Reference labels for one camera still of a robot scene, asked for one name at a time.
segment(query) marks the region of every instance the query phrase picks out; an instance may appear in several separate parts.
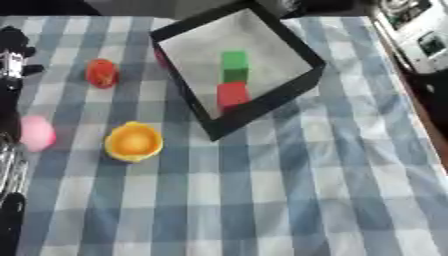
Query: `machine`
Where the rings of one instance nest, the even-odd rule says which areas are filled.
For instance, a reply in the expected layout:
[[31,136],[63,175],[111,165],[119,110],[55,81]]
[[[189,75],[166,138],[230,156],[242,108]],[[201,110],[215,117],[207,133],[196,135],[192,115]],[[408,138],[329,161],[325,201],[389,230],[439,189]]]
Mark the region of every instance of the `machine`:
[[379,0],[374,24],[403,67],[429,75],[448,70],[446,0]]

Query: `yellow bowl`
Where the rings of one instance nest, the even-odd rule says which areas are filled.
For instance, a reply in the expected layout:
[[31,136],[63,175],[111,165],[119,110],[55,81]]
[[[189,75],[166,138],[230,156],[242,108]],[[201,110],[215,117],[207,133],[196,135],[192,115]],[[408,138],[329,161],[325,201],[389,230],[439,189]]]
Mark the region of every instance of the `yellow bowl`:
[[147,124],[128,122],[112,130],[106,138],[106,152],[113,158],[138,163],[162,150],[159,132]]

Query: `green cube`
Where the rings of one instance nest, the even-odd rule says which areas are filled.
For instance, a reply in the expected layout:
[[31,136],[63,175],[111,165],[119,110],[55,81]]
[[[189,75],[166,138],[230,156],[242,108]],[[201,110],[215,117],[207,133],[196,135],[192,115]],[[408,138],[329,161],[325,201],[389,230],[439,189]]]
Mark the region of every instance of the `green cube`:
[[221,54],[222,80],[224,83],[247,83],[249,65],[244,51],[228,51]]

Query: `red block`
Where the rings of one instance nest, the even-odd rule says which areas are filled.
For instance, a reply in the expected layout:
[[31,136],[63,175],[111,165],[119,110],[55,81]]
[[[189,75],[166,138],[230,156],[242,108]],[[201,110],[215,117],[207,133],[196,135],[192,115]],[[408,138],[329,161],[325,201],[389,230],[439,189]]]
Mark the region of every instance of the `red block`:
[[243,82],[233,82],[218,85],[218,107],[221,113],[249,101],[246,85]]

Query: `pink toy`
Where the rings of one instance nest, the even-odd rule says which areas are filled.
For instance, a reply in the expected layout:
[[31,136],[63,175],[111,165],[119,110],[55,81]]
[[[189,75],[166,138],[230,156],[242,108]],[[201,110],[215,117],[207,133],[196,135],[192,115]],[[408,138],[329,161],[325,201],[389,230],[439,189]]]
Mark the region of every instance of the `pink toy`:
[[39,152],[56,141],[56,133],[51,124],[41,116],[22,118],[22,137],[20,142],[31,152]]

